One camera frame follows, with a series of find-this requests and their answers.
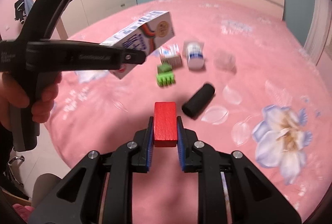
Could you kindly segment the white milk carton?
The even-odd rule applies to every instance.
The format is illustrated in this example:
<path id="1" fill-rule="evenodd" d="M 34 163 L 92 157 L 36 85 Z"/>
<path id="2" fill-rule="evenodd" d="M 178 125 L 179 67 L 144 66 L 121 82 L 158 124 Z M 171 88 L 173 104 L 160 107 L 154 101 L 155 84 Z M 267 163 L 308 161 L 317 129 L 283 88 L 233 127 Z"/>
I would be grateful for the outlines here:
<path id="1" fill-rule="evenodd" d="M 135 49 L 148 56 L 174 35 L 170 12 L 152 11 L 113 34 L 101 44 L 113 48 Z"/>

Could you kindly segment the red wooden block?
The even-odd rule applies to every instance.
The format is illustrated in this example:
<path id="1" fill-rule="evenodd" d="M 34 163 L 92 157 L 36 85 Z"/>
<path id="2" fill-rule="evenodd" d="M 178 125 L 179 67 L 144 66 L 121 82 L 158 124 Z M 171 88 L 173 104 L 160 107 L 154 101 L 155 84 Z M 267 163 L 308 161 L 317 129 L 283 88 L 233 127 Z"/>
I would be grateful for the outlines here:
<path id="1" fill-rule="evenodd" d="M 177 146 L 177 114 L 175 102 L 156 102 L 154 107 L 154 146 L 173 148 Z"/>

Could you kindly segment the green toy brick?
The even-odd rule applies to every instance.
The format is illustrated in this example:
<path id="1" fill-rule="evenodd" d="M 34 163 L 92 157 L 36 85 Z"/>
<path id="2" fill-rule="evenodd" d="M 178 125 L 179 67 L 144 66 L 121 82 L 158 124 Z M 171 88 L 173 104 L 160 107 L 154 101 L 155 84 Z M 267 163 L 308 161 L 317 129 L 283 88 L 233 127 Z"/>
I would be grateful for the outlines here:
<path id="1" fill-rule="evenodd" d="M 158 73 L 156 75 L 156 82 L 159 87 L 169 86 L 175 84 L 175 75 L 173 71 L 167 71 L 163 73 Z"/>

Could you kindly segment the black foam cylinder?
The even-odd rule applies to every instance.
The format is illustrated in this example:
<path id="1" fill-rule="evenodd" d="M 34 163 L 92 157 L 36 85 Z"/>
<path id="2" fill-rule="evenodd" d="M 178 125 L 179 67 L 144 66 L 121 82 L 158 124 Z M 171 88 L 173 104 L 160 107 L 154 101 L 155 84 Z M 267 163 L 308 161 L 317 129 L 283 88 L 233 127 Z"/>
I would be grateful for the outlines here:
<path id="1" fill-rule="evenodd" d="M 215 88 L 210 83 L 205 83 L 187 102 L 182 105 L 183 113 L 189 118 L 197 118 L 211 102 Z"/>

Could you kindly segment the white red medicine box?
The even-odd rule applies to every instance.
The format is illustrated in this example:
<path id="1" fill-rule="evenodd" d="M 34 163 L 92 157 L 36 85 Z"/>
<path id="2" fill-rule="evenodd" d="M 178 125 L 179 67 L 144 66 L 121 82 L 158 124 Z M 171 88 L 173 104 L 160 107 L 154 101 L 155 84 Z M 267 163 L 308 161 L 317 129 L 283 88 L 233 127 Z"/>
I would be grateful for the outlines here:
<path id="1" fill-rule="evenodd" d="M 162 64 L 169 64 L 173 68 L 182 66 L 182 57 L 178 44 L 163 45 L 159 48 L 160 61 Z"/>

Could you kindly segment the dark green small block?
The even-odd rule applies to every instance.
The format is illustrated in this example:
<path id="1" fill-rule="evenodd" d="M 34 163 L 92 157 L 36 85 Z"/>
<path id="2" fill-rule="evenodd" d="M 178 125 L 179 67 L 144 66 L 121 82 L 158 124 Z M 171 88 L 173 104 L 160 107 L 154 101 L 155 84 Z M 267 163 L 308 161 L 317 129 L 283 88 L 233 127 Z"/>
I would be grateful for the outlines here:
<path id="1" fill-rule="evenodd" d="M 157 66 L 157 73 L 166 73 L 172 71 L 172 66 L 169 65 L 168 63 L 160 64 Z"/>

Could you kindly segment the blue clothes on rack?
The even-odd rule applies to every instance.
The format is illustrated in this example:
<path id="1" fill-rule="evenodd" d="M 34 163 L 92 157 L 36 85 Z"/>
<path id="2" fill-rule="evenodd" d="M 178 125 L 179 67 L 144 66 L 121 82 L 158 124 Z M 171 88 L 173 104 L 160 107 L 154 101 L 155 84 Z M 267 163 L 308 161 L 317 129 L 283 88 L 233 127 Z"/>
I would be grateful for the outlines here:
<path id="1" fill-rule="evenodd" d="M 25 18 L 28 16 L 32 6 L 34 4 L 33 0 L 18 0 L 14 4 L 15 9 L 15 20 L 24 24 Z"/>

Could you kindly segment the pink floral bed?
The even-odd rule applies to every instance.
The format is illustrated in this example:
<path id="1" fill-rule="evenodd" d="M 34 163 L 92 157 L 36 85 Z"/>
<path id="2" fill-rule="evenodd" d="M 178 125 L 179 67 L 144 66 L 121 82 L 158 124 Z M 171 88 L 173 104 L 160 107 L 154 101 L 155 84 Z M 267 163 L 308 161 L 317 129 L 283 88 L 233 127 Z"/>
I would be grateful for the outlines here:
<path id="1" fill-rule="evenodd" d="M 278 188 L 302 220 L 331 184 L 331 96 L 285 23 L 231 2 L 156 0 L 109 16 L 72 36 L 101 43 L 151 11 L 171 14 L 167 45 L 204 42 L 205 65 L 175 71 L 176 83 L 156 83 L 160 59 L 150 55 L 123 79 L 104 71 L 64 72 L 46 124 L 70 167 L 91 150 L 114 151 L 146 128 L 156 102 L 181 107 L 205 83 L 216 93 L 183 125 L 216 150 L 240 150 Z M 214 66 L 218 51 L 235 56 L 236 73 Z"/>

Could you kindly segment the clear plastic cup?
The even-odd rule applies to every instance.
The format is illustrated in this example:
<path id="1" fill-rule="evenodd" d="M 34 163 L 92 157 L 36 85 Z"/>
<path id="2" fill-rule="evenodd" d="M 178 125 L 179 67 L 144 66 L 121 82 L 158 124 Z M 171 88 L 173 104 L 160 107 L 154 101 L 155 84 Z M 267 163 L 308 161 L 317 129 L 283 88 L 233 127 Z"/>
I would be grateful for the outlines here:
<path id="1" fill-rule="evenodd" d="M 222 71 L 236 73 L 236 59 L 235 56 L 224 51 L 218 51 L 214 55 L 214 66 Z"/>

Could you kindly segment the pink white curtain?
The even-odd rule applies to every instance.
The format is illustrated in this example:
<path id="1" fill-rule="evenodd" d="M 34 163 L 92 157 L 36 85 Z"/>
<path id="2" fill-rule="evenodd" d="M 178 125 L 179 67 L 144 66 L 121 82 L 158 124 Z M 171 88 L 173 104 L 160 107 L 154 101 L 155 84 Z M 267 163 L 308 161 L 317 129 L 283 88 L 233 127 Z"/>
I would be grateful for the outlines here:
<path id="1" fill-rule="evenodd" d="M 317 65 L 324 48 L 331 44 L 331 0 L 315 0 L 312 22 L 304 49 Z"/>

